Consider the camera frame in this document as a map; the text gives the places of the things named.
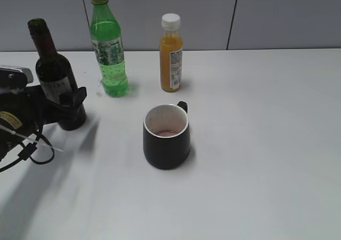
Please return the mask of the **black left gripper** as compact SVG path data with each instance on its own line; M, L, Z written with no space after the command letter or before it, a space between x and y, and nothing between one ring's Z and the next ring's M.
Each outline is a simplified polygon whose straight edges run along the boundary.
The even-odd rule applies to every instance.
M39 85L25 87L17 93L1 94L1 125L27 137L33 134L36 136L34 139L43 142L38 136L43 135L44 125L86 121L87 116L83 106L86 96L86 88L80 87L61 93L56 103L52 101L53 96ZM23 138L1 130L1 159L23 141ZM25 146L30 155L38 145L34 142L31 144L32 148Z

